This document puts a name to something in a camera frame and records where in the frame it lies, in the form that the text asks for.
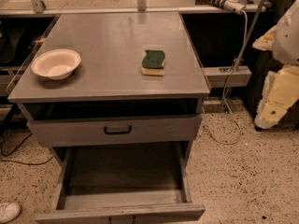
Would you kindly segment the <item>white power strip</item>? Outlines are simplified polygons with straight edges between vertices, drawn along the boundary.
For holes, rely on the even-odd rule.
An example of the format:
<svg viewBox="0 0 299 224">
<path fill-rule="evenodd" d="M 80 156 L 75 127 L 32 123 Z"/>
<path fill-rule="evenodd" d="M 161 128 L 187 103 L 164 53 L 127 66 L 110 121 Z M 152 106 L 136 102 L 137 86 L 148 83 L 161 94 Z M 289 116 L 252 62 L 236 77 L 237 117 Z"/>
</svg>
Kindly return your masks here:
<svg viewBox="0 0 299 224">
<path fill-rule="evenodd" d="M 214 7 L 219 7 L 235 14 L 241 15 L 244 11 L 245 5 L 240 3 L 240 0 L 203 0 L 213 5 Z"/>
</svg>

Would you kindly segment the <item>grey drawer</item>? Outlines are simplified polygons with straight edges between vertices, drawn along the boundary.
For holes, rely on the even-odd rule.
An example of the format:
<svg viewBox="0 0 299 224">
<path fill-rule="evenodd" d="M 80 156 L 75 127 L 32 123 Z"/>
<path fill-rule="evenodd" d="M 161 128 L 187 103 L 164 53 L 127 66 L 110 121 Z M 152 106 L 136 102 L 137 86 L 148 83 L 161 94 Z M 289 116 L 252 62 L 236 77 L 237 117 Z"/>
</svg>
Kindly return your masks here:
<svg viewBox="0 0 299 224">
<path fill-rule="evenodd" d="M 66 150 L 51 210 L 38 224 L 166 224 L 196 221 L 179 143 Z"/>
<path fill-rule="evenodd" d="M 99 146 L 194 140 L 200 115 L 50 119 L 27 123 L 43 147 Z"/>
</svg>

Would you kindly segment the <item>white bowl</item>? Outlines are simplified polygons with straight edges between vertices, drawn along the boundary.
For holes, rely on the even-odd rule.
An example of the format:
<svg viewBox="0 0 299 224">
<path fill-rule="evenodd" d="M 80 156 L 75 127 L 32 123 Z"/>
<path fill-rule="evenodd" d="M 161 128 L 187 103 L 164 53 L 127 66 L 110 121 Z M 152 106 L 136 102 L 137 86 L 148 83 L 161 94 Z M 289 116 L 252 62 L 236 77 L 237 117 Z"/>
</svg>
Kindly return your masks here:
<svg viewBox="0 0 299 224">
<path fill-rule="evenodd" d="M 80 55 L 71 49 L 55 49 L 36 57 L 31 63 L 32 72 L 39 77 L 61 80 L 69 77 L 80 65 Z"/>
</svg>

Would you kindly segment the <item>green yellow sponge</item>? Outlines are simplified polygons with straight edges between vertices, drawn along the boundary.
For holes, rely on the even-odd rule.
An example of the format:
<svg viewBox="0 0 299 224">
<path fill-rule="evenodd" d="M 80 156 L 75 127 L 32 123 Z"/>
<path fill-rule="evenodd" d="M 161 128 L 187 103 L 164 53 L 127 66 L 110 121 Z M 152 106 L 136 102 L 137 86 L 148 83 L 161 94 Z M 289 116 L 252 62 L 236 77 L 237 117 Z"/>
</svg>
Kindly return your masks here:
<svg viewBox="0 0 299 224">
<path fill-rule="evenodd" d="M 162 50 L 146 49 L 141 72 L 144 76 L 163 76 L 164 63 L 165 53 Z"/>
</svg>

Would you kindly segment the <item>grey metal box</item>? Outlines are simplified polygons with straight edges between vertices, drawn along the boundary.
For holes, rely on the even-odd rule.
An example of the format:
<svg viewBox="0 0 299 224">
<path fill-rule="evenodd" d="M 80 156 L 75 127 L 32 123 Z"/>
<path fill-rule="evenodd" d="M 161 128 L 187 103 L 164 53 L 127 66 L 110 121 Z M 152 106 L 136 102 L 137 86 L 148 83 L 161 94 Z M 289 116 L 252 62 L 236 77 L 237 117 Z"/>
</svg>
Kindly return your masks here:
<svg viewBox="0 0 299 224">
<path fill-rule="evenodd" d="M 205 67 L 204 70 L 212 88 L 245 87 L 251 77 L 247 66 L 239 66 L 235 72 L 230 67 Z"/>
</svg>

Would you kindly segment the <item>grey drawer cabinet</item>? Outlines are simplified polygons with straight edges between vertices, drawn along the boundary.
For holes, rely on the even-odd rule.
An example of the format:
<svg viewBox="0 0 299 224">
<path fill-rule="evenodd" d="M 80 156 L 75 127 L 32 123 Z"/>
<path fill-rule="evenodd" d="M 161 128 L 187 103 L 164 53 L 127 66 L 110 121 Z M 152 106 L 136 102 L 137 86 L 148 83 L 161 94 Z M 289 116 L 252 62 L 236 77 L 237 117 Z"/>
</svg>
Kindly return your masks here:
<svg viewBox="0 0 299 224">
<path fill-rule="evenodd" d="M 31 120 L 106 119 L 200 115 L 209 94 L 176 12 L 62 15 L 43 50 L 72 49 L 80 66 L 68 78 L 52 81 L 26 70 L 9 95 Z M 165 53 L 164 75 L 144 76 L 145 50 Z M 185 167 L 191 141 L 179 143 Z M 70 147 L 48 147 L 61 164 Z"/>
</svg>

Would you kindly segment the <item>grey top drawer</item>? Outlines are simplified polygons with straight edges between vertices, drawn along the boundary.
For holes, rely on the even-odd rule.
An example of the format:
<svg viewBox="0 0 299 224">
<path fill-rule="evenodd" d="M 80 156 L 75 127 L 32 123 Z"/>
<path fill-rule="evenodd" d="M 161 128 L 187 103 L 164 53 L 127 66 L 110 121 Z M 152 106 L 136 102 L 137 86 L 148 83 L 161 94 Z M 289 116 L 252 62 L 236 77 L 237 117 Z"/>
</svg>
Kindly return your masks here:
<svg viewBox="0 0 299 224">
<path fill-rule="evenodd" d="M 99 146 L 194 140 L 200 115 L 50 119 L 27 123 L 43 147 Z"/>
</svg>

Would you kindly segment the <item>white sneaker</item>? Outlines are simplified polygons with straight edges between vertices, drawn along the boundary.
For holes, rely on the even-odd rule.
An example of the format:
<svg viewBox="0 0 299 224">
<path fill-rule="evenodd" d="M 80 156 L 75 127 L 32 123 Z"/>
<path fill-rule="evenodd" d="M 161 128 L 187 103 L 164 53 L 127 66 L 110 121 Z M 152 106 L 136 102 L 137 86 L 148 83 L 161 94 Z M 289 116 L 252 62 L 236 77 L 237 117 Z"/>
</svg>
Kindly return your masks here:
<svg viewBox="0 0 299 224">
<path fill-rule="evenodd" d="M 0 203 L 0 224 L 7 224 L 21 213 L 18 203 Z"/>
</svg>

